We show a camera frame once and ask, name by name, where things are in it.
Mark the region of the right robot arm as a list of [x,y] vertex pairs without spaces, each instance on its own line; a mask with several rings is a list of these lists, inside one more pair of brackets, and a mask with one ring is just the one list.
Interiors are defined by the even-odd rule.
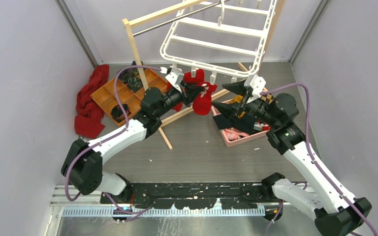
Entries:
[[223,88],[240,95],[242,100],[232,104],[213,102],[227,119],[240,114],[251,116],[270,126],[267,138],[279,154],[291,162],[311,185],[313,193],[301,189],[279,173],[263,179],[261,195],[268,202],[276,199],[288,202],[309,216],[323,236],[346,236],[363,224],[369,224],[371,203],[357,198],[344,187],[324,165],[309,141],[309,127],[301,130],[294,122],[299,110],[295,98],[275,90],[271,102],[262,99],[263,80],[224,84]]

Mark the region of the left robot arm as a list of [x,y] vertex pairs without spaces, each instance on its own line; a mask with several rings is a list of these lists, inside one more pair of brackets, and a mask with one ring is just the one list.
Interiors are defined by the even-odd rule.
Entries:
[[72,184],[80,194],[89,195],[95,191],[112,194],[120,204],[131,198],[131,190],[120,174],[103,171],[103,165],[126,147],[142,141],[162,125],[161,116],[180,103],[189,105],[201,94],[207,84],[181,84],[181,91],[171,88],[162,93],[153,87],[145,91],[140,110],[127,124],[107,135],[85,142],[74,141],[63,163],[61,174],[65,177],[65,193]]

